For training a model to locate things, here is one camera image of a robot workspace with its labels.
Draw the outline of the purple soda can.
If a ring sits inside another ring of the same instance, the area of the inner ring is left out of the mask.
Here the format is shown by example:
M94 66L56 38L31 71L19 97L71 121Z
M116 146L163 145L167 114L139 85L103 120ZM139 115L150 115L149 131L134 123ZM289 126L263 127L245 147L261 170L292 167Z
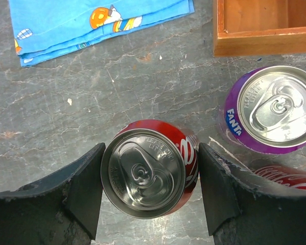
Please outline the purple soda can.
M287 154L306 145L306 71L274 65L242 75L220 109L222 134L262 154Z

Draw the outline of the red soda can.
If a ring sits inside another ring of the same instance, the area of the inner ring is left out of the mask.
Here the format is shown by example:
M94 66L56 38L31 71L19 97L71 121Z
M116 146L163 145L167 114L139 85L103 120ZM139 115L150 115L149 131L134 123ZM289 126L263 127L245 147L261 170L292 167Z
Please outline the red soda can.
M256 169L254 173L286 187L306 190L306 171L282 165L266 165Z
M198 180L196 134L162 120L142 119L122 128L106 148L101 180L121 212L152 219L180 209Z

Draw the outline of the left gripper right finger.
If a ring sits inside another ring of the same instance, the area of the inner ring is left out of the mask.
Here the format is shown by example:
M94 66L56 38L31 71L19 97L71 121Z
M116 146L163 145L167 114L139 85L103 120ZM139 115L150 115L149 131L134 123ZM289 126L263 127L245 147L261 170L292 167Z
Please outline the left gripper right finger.
M208 234L215 244L306 244L306 190L257 176L199 145Z

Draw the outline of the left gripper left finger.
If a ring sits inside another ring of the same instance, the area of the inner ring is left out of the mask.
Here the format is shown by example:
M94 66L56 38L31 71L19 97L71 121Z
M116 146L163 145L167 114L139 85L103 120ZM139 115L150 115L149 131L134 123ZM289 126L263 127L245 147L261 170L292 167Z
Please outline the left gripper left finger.
M0 192L0 244L91 244L102 199L99 143L69 165Z

